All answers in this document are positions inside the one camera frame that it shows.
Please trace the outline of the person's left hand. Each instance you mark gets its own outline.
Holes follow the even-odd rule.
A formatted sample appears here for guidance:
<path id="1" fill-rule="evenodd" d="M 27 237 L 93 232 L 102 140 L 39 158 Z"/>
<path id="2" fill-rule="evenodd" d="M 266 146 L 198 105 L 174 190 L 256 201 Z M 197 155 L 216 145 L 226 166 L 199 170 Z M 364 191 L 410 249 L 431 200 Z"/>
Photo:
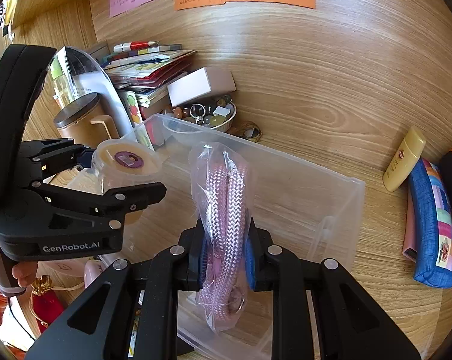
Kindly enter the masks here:
<path id="1" fill-rule="evenodd" d="M 26 288 L 36 278 L 38 262 L 18 262 L 12 267 L 12 276 L 18 281 L 18 286 Z"/>

